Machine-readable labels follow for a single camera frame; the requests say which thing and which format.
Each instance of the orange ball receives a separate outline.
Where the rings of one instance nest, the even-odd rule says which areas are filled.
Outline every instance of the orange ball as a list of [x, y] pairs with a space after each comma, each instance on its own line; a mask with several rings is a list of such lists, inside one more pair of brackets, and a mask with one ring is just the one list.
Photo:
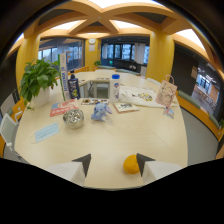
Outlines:
[[124, 170], [129, 174], [136, 174], [139, 172], [138, 162], [136, 159], [136, 155], [128, 156], [123, 164]]

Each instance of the bowl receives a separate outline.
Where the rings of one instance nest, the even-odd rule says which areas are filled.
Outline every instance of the bowl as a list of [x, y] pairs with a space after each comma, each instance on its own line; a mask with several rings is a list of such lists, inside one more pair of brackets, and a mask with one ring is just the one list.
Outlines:
[[63, 121], [69, 128], [76, 129], [83, 125], [84, 114], [79, 109], [72, 109], [64, 113]]

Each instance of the stuffed toy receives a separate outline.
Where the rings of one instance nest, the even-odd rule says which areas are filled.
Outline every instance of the stuffed toy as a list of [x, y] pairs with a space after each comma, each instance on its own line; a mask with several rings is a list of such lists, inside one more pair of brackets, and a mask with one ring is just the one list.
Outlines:
[[94, 108], [94, 113], [91, 115], [91, 119], [96, 121], [103, 121], [102, 117], [106, 117], [106, 112], [112, 114], [112, 111], [110, 107], [107, 106], [107, 104], [98, 102]]

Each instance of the yellow pillar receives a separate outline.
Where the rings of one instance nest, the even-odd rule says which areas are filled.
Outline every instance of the yellow pillar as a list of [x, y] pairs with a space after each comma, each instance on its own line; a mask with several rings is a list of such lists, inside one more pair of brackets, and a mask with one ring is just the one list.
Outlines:
[[26, 67], [27, 62], [33, 63], [38, 59], [38, 51], [40, 44], [40, 35], [33, 34], [27, 39], [24, 39], [22, 45], [20, 46], [16, 58], [16, 84], [19, 91], [20, 81], [24, 74], [24, 68]]
[[173, 58], [174, 41], [172, 36], [159, 31], [152, 32], [145, 78], [162, 82], [166, 75], [171, 74]]
[[[91, 51], [90, 45], [94, 45], [94, 51]], [[89, 66], [89, 71], [93, 71], [94, 62], [100, 61], [101, 40], [96, 39], [95, 44], [89, 44], [89, 40], [85, 41], [85, 66]]]

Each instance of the bag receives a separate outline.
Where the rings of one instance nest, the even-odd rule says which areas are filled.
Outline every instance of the bag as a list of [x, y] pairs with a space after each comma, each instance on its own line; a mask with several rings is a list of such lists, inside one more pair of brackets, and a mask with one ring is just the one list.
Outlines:
[[174, 78], [171, 75], [166, 75], [166, 79], [167, 76], [170, 76], [173, 79], [173, 83], [163, 80], [155, 101], [169, 108], [176, 94], [177, 86], [174, 85]]

